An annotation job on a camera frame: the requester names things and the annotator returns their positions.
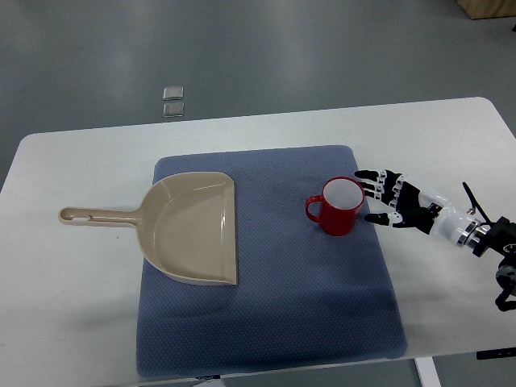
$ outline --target robotic hand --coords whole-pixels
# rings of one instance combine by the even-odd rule
[[[456,211],[448,199],[411,176],[386,169],[361,170],[355,172],[355,176],[362,179],[367,196],[395,209],[390,213],[367,214],[368,222],[396,228],[416,227],[425,234],[444,236],[460,246],[469,237],[471,223],[481,224],[470,214]]]
[[[396,228],[415,227],[425,234],[441,235],[459,247],[469,246],[475,256],[481,256],[488,248],[502,254],[504,259],[498,265],[496,278],[503,291],[495,302],[501,311],[516,309],[515,301],[507,301],[510,295],[516,296],[516,223],[503,217],[491,222],[465,183],[472,208],[464,213],[413,177],[386,169],[360,170],[355,176],[362,179],[367,196],[394,208],[389,213],[367,214],[366,221]],[[484,222],[473,217],[476,210],[481,212]]]

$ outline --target floor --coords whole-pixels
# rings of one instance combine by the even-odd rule
[[[24,136],[163,122],[167,85],[185,87],[173,120],[481,96],[516,133],[515,24],[472,21],[455,0],[0,2],[0,186]],[[516,377],[514,359],[435,364],[445,387]],[[395,361],[227,385],[419,381]]]

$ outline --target red mug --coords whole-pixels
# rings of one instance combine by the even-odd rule
[[[365,192],[358,181],[337,176],[324,184],[320,195],[306,199],[305,212],[328,235],[342,236],[353,229],[364,200]],[[316,202],[321,203],[318,216],[311,214],[308,209],[310,204]]]

